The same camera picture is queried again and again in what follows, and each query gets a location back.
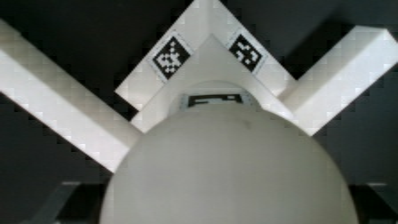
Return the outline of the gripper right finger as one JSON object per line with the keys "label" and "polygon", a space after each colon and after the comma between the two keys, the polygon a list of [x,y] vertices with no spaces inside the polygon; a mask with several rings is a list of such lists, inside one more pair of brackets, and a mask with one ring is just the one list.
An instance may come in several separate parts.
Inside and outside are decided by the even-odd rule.
{"label": "gripper right finger", "polygon": [[398,224],[398,194],[386,184],[349,186],[360,224]]}

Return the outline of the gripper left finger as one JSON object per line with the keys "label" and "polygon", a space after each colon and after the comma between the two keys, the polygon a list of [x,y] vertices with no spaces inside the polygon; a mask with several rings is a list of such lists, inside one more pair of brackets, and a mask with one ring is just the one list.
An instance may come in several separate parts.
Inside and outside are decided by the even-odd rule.
{"label": "gripper left finger", "polygon": [[100,224],[106,187],[100,183],[65,182],[20,224]]}

